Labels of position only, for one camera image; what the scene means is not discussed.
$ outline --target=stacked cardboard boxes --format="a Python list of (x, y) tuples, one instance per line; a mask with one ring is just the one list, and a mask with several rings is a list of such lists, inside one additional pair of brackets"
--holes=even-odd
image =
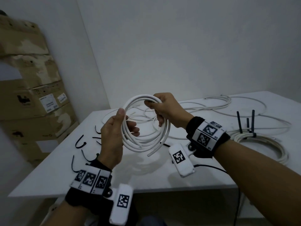
[(77, 126), (39, 27), (0, 15), (0, 121), (34, 167)]

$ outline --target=white table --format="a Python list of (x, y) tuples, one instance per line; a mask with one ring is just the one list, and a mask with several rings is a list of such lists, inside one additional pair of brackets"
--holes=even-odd
[[(287, 120), (293, 124), (290, 130), (274, 129), (259, 130), (258, 133), (270, 134), (280, 139), (284, 147), (290, 154), (288, 167), (295, 172), (301, 174), (301, 104), (268, 91), (239, 94), (237, 96), (246, 96), (259, 99), (266, 103), (268, 109), (265, 114), (275, 116)], [(206, 105), (220, 105), (224, 101), (210, 99), (189, 100), (192, 102), (201, 102)], [(259, 102), (244, 99), (233, 98), (232, 103), (225, 109), (220, 111), (236, 114), (240, 111), (241, 115), (250, 115), (251, 110), (255, 113), (263, 110), (263, 105)], [(90, 160), (96, 157), (96, 153), (100, 152), (101, 146), (96, 143), (92, 137), (99, 137), (95, 132), (94, 126), (100, 131), (102, 127), (102, 118), (112, 110), (103, 110), (92, 112), (28, 177), (22, 181), (9, 196), (39, 196), (39, 197), (58, 197), (67, 193), (69, 184), (75, 177), (75, 173), (71, 170), (72, 156), (74, 159), (74, 170), (79, 170), (86, 163), (80, 149), (75, 148), (75, 142), (84, 134), (78, 145), (84, 141), (87, 144), (83, 147), (86, 157)], [(106, 120), (114, 115), (109, 114)], [(238, 128), (237, 118), (224, 116), (214, 111), (199, 111), (194, 113), (205, 119), (214, 120), (233, 130)], [(241, 119), (243, 127), (246, 127), (245, 118)], [(138, 125), (141, 133), (152, 132), (151, 123)], [(255, 127), (281, 127), (280, 122), (265, 118), (255, 117)], [(176, 129), (172, 126), (171, 135), (177, 137), (186, 136), (183, 129)], [(188, 143), (188, 140), (175, 140), (168, 138), (166, 143)], [(246, 143), (257, 151), (267, 154), (271, 157), (276, 155), (268, 147), (256, 144)], [(135, 153), (124, 148), (122, 162), (113, 170), (112, 186), (117, 187), (119, 183), (129, 184), (134, 188), (135, 193), (174, 191), (174, 190), (200, 190), (200, 189), (220, 189), (236, 187), (234, 181), (225, 173), (208, 167), (198, 167), (196, 172), (186, 178), (181, 178), (176, 171), (175, 166), (171, 163), (167, 147), (163, 146), (153, 156), (147, 157), (147, 152)], [(208, 164), (220, 167), (215, 159), (198, 159), (191, 156), (194, 164)]]

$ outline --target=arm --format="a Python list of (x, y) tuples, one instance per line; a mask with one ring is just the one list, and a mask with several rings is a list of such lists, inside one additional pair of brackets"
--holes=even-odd
[[(112, 116), (101, 129), (102, 147), (97, 160), (110, 170), (119, 164), (122, 159), (121, 124), (124, 116), (124, 110), (119, 109), (117, 114)], [(136, 122), (127, 121), (126, 123), (132, 134), (139, 136), (139, 128), (135, 127)], [(43, 226), (83, 226), (88, 212), (89, 210), (82, 206), (74, 207), (63, 201)]]
[[(171, 93), (154, 96), (163, 103), (145, 101), (156, 111), (159, 125), (164, 118), (186, 129), (193, 115), (185, 111)], [(301, 176), (269, 157), (232, 140), (220, 145), (214, 157), (274, 225), (301, 225)]]

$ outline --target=hand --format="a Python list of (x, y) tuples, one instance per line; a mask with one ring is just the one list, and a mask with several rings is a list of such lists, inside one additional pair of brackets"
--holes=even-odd
[[(97, 159), (111, 170), (122, 159), (122, 133), (121, 125), (125, 116), (124, 109), (120, 108), (115, 116), (112, 116), (101, 128), (101, 152)], [(127, 121), (126, 124), (134, 136), (139, 136), (139, 128), (136, 122)]]
[(162, 103), (144, 101), (144, 104), (150, 109), (154, 109), (159, 121), (159, 127), (164, 123), (164, 118), (168, 119), (175, 127), (186, 129), (188, 122), (194, 117), (180, 106), (171, 93), (156, 93)]

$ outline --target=left hand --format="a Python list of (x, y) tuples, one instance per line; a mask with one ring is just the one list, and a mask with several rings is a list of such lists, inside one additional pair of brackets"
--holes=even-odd
[[(122, 159), (122, 133), (121, 125), (125, 116), (123, 108), (118, 109), (117, 114), (112, 116), (101, 128), (101, 152), (97, 157), (103, 165), (111, 170), (121, 162)], [(134, 136), (139, 136), (139, 128), (134, 121), (126, 122), (130, 132)]]

